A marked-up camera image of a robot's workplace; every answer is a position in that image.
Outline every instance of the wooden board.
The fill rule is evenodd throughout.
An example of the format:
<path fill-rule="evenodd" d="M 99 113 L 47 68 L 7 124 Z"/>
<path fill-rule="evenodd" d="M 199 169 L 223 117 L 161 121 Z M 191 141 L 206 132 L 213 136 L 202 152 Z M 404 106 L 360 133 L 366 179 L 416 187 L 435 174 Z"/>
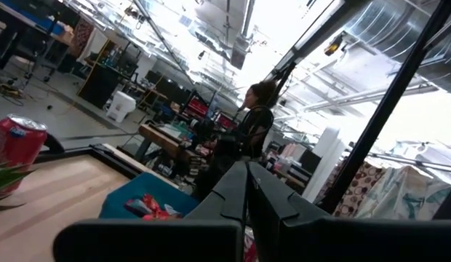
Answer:
<path fill-rule="evenodd" d="M 52 242 L 66 226 L 96 218 L 105 197 L 128 179 L 90 156 L 36 165 L 0 212 L 0 262 L 47 262 Z"/>
<path fill-rule="evenodd" d="M 184 162 L 189 162 L 191 156 L 196 156 L 196 154 L 192 151 L 181 149 L 177 142 L 175 142 L 173 139 L 169 138 L 162 132 L 159 132 L 155 127 L 149 124 L 140 125 L 138 127 L 138 132 L 144 138 L 148 139 L 150 142 L 155 143 L 163 150 L 165 150 L 172 158 L 176 158 Z"/>
<path fill-rule="evenodd" d="M 175 187 L 176 189 L 179 189 L 179 186 L 176 183 L 174 183 L 174 182 L 170 181 L 169 179 L 165 178 L 163 175 L 160 175 L 157 172 L 154 172 L 151 168 L 148 168 L 148 167 L 144 166 L 143 164 L 137 162 L 132 157 L 127 156 L 126 154 L 120 152 L 119 150 L 117 150 L 117 148 L 115 148 L 115 147 L 113 147 L 113 146 L 111 146 L 109 144 L 104 144 L 104 146 L 107 149 L 112 150 L 112 152 L 114 152 L 114 154 L 116 156 L 120 157 L 121 159 L 123 159 L 127 163 L 130 163 L 132 166 L 138 168 L 139 170 L 142 170 L 143 172 L 149 172 L 152 175 L 156 176 L 157 178 L 161 179 L 162 181 L 164 181 L 164 182 L 170 184 L 171 186 Z"/>

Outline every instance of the soda can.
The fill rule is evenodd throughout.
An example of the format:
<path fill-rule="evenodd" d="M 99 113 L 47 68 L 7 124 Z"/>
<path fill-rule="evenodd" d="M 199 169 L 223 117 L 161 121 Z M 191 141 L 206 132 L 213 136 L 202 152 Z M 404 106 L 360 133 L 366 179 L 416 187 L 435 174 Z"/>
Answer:
<path fill-rule="evenodd" d="M 47 138 L 45 124 L 14 114 L 0 121 L 0 164 L 8 167 L 23 166 L 27 171 L 38 156 Z M 20 185 L 18 181 L 0 194 L 8 194 Z"/>
<path fill-rule="evenodd" d="M 244 262 L 258 261 L 258 252 L 256 251 L 255 237 L 250 227 L 245 228 L 244 239 Z"/>

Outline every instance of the patterned fabric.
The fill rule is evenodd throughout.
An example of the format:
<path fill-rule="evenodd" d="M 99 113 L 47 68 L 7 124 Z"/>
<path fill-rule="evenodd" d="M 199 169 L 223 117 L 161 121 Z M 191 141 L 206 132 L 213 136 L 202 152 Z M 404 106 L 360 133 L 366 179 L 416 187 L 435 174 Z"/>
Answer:
<path fill-rule="evenodd" d="M 386 169 L 365 162 L 356 172 L 346 193 L 333 213 L 336 217 L 351 218 L 356 214 L 367 192 L 383 177 Z"/>
<path fill-rule="evenodd" d="M 357 218 L 431 220 L 451 190 L 415 168 L 389 168 L 360 204 Z"/>
<path fill-rule="evenodd" d="M 93 32 L 93 25 L 81 18 L 75 30 L 73 30 L 72 46 L 70 48 L 71 54 L 79 57 L 83 49 L 87 45 L 89 36 Z"/>

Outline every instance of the dark hair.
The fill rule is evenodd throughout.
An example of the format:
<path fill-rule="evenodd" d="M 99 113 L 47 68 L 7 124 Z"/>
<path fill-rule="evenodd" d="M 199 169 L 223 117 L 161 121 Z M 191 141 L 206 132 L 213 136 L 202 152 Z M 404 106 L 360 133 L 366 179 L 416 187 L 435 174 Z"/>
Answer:
<path fill-rule="evenodd" d="M 253 91 L 253 94 L 258 98 L 256 103 L 259 106 L 268 106 L 272 108 L 277 103 L 277 97 L 279 94 L 276 94 L 277 84 L 275 81 L 263 81 L 257 84 L 254 84 L 250 87 Z"/>

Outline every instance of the storage box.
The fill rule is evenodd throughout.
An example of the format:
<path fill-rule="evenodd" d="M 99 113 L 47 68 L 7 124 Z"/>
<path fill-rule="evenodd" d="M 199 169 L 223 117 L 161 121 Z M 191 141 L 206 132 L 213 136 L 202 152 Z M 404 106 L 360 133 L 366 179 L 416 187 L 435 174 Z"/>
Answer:
<path fill-rule="evenodd" d="M 161 208 L 164 209 L 165 204 L 170 205 L 182 216 L 189 214 L 198 205 L 189 195 L 146 172 L 110 193 L 103 203 L 99 218 L 139 218 L 127 211 L 124 204 L 144 194 L 153 196 Z"/>

